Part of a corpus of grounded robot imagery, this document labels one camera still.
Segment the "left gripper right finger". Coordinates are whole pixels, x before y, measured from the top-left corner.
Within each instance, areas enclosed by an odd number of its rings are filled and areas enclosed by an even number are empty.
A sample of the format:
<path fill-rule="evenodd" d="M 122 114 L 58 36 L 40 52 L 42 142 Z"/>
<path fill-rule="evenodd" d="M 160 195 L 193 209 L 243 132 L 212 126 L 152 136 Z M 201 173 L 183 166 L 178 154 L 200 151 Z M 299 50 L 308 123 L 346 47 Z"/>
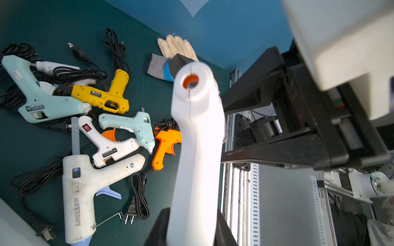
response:
<path fill-rule="evenodd" d="M 388 150 L 349 84 L 339 97 L 317 88 L 296 46 L 267 49 L 222 95 L 226 114 L 272 105 L 282 135 L 226 152 L 224 163 L 285 169 L 364 168 L 385 163 Z"/>

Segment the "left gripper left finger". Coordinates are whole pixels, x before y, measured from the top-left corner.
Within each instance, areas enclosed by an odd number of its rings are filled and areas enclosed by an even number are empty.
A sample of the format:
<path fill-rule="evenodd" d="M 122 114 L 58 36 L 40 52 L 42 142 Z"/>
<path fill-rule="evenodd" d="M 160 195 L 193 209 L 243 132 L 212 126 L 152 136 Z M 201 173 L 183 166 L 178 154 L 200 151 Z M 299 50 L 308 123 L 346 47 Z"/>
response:
<path fill-rule="evenodd" d="M 144 246 L 166 246 L 166 237 L 170 217 L 170 208 L 161 210 Z"/>

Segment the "white glue gun red switch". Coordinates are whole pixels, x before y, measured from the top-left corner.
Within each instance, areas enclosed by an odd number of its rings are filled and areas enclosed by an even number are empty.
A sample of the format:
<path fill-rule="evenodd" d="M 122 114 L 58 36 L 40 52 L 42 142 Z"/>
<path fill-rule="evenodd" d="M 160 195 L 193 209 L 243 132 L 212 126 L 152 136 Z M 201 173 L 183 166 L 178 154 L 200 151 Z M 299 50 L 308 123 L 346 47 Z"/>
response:
<path fill-rule="evenodd" d="M 78 124 L 82 133 L 97 147 L 97 153 L 92 156 L 92 159 L 98 169 L 116 163 L 140 147 L 135 138 L 119 142 L 106 138 L 93 126 L 92 118 L 89 116 L 79 117 Z"/>

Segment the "small mint glue gun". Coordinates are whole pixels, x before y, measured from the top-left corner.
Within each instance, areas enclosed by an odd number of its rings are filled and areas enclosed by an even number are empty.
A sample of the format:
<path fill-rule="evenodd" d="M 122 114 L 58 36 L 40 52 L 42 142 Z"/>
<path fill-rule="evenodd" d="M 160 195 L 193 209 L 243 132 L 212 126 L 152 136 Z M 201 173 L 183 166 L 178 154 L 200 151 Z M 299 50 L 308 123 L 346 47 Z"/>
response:
<path fill-rule="evenodd" d="M 98 117 L 102 129 L 118 128 L 134 133 L 139 145 L 145 148 L 149 154 L 153 153 L 156 143 L 150 115 L 147 112 L 138 111 L 134 117 L 107 113 L 103 113 Z"/>

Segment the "white glue gun orange trigger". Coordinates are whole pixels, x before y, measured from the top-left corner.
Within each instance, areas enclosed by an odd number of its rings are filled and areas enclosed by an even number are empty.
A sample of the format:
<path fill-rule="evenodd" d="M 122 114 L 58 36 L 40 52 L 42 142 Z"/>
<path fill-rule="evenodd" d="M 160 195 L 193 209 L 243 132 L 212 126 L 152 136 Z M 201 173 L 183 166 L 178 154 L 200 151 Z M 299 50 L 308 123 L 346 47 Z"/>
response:
<path fill-rule="evenodd" d="M 177 73 L 171 115 L 179 125 L 182 144 L 166 243 L 211 246 L 226 120 L 218 83 L 205 63 L 186 64 Z"/>

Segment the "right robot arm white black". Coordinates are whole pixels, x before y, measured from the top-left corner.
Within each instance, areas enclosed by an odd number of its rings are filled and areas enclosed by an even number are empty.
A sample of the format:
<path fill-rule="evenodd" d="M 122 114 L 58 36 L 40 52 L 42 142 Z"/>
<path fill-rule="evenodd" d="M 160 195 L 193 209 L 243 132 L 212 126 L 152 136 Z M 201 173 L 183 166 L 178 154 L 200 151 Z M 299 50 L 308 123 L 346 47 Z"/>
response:
<path fill-rule="evenodd" d="M 234 148 L 247 147 L 264 142 L 272 137 L 281 136 L 282 129 L 276 116 L 260 118 L 253 122 L 249 118 L 236 115 Z"/>

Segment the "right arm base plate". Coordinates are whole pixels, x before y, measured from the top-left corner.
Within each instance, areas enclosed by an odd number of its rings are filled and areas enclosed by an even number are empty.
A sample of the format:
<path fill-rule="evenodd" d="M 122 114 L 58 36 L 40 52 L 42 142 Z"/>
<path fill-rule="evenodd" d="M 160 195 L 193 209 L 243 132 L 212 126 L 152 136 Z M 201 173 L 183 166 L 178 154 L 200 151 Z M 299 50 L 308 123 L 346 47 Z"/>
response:
<path fill-rule="evenodd" d="M 233 149 L 249 146 L 253 143 L 250 130 L 250 119 L 238 113 L 234 117 L 234 144 Z"/>

